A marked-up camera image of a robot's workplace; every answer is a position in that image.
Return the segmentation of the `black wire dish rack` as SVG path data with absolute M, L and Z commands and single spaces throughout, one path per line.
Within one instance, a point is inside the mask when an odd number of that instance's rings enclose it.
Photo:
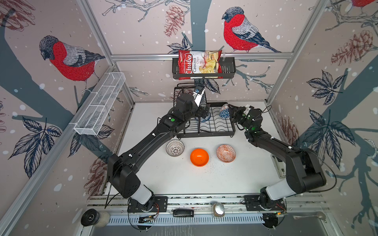
M 226 102 L 208 102 L 206 94 L 204 94 L 201 103 L 207 102 L 210 105 L 209 113 L 211 118 L 206 123 L 201 123 L 200 119 L 193 117 L 186 123 L 186 127 L 179 134 L 178 139 L 182 138 L 197 138 L 197 137 L 218 137 L 229 136 L 233 137 L 235 134 L 235 126 L 230 119 L 222 119 L 219 116 L 221 107 Z

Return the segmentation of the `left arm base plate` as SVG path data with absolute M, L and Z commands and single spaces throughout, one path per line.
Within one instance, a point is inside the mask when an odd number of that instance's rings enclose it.
M 153 195 L 145 204 L 131 198 L 128 206 L 129 213 L 158 213 L 167 211 L 166 196 Z

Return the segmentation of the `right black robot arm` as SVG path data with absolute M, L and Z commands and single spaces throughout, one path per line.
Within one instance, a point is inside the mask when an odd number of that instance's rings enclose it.
M 314 151 L 286 144 L 261 127 L 263 111 L 253 106 L 228 105 L 232 123 L 241 125 L 247 141 L 266 150 L 285 164 L 285 179 L 260 190 L 259 204 L 270 209 L 285 197 L 309 192 L 326 185 L 326 177 Z

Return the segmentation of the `white brown patterned bowl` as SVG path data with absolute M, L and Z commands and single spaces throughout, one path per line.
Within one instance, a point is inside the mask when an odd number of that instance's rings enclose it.
M 169 156 L 180 156 L 185 150 L 185 145 L 180 140 L 171 140 L 166 145 L 166 152 Z

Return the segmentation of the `dark blue patterned bowl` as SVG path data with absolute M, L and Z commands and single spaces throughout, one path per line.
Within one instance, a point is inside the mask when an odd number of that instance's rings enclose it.
M 229 111 L 229 106 L 228 104 L 224 104 L 221 109 L 220 109 L 220 112 L 219 112 L 219 116 L 222 118 L 222 119 L 229 119 L 230 118 L 230 111 Z

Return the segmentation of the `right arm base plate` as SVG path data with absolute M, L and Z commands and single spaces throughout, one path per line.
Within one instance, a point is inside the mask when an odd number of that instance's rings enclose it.
M 241 203 L 247 211 L 286 211 L 283 199 L 271 200 L 260 195 L 245 195 Z

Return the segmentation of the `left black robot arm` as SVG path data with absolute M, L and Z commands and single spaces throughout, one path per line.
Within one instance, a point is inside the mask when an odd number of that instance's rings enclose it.
M 107 180 L 122 197 L 136 200 L 145 211 L 153 208 L 155 195 L 142 185 L 136 173 L 156 150 L 184 130 L 192 118 L 207 116 L 209 106 L 203 97 L 204 92 L 178 95 L 174 107 L 142 141 L 123 154 L 108 158 Z

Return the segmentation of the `blue white rimmed bowl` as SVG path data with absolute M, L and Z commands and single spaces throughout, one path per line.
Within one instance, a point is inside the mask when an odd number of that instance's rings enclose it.
M 211 118 L 211 114 L 208 113 L 208 115 L 206 117 L 200 119 L 200 122 L 201 123 L 206 123 L 206 122 L 208 122 L 210 120 L 210 118 Z

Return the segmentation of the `orange plastic bowl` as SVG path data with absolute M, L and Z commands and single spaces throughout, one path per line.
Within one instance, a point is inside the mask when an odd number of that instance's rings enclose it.
M 205 166 L 209 161 L 209 154 L 206 150 L 197 148 L 192 151 L 190 155 L 190 161 L 197 167 Z

